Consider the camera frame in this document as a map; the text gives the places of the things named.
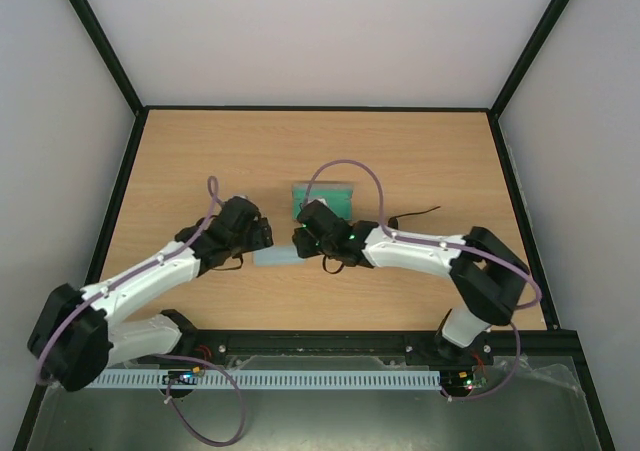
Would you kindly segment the grey felt glasses case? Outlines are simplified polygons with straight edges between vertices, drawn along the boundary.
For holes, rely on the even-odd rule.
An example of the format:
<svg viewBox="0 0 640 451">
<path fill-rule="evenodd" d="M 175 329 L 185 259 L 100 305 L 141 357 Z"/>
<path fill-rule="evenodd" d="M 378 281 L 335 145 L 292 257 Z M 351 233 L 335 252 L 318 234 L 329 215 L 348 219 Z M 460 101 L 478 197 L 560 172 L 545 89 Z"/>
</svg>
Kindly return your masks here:
<svg viewBox="0 0 640 451">
<path fill-rule="evenodd" d="M 307 187 L 307 182 L 295 182 L 291 187 L 293 220 L 296 220 L 302 210 Z M 354 185 L 352 183 L 317 181 L 311 187 L 309 201 L 322 200 L 338 217 L 351 221 L 353 215 L 353 193 Z"/>
</svg>

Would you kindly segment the light blue cleaning cloth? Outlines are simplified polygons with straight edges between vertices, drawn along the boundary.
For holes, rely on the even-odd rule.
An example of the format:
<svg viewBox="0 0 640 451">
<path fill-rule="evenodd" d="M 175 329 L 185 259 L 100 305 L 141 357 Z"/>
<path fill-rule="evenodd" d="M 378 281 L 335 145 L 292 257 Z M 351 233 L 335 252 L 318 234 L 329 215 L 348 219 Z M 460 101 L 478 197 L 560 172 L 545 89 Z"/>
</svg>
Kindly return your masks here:
<svg viewBox="0 0 640 451">
<path fill-rule="evenodd" d="M 293 245 L 272 246 L 253 252 L 253 263 L 259 267 L 289 266 L 303 262 Z"/>
</svg>

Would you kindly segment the black round sunglasses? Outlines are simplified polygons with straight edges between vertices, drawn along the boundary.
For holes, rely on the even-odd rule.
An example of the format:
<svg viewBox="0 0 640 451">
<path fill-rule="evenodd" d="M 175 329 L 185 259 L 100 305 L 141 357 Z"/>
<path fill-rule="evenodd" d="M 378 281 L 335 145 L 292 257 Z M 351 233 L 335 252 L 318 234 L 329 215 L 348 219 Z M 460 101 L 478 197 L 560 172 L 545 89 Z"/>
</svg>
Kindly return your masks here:
<svg viewBox="0 0 640 451">
<path fill-rule="evenodd" d="M 430 207 L 430 208 L 428 208 L 426 210 L 422 210 L 422 211 L 414 211 L 414 212 L 407 212 L 407 213 L 393 215 L 393 216 L 388 218 L 387 225 L 389 227 L 391 227 L 391 228 L 398 229 L 399 228 L 399 220 L 400 219 L 406 218 L 406 217 L 414 217 L 414 216 L 425 215 L 425 214 L 428 214 L 430 212 L 436 211 L 438 209 L 440 209 L 440 206 L 433 206 L 433 207 Z"/>
</svg>

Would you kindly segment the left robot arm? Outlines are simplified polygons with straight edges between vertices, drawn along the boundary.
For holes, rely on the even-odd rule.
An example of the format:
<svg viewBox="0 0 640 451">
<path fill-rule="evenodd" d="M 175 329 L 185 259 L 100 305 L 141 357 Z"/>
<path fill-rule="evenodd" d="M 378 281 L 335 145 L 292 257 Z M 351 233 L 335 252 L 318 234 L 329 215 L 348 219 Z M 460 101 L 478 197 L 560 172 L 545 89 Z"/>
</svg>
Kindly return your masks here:
<svg viewBox="0 0 640 451">
<path fill-rule="evenodd" d="M 110 366 L 170 353 L 186 320 L 166 314 L 136 322 L 128 317 L 165 292 L 223 268 L 227 260 L 272 244 L 268 219 L 247 198 L 234 196 L 126 271 L 80 289 L 68 283 L 56 287 L 27 341 L 37 359 L 37 384 L 78 391 Z"/>
</svg>

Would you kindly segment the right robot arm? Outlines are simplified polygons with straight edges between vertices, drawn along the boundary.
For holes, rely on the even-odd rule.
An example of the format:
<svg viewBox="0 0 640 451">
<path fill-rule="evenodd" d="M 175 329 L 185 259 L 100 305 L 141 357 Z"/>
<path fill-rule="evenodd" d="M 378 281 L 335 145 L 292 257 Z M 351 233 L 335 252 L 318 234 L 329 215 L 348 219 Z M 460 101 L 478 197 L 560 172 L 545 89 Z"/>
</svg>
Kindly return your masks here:
<svg viewBox="0 0 640 451">
<path fill-rule="evenodd" d="M 373 221 L 350 223 L 324 202 L 301 208 L 293 244 L 298 257 L 320 256 L 341 268 L 399 268 L 451 281 L 463 304 L 447 312 L 434 338 L 445 362 L 466 356 L 474 341 L 493 326 L 508 326 L 521 295 L 532 285 L 527 265 L 496 235 L 474 227 L 465 235 L 402 232 Z"/>
</svg>

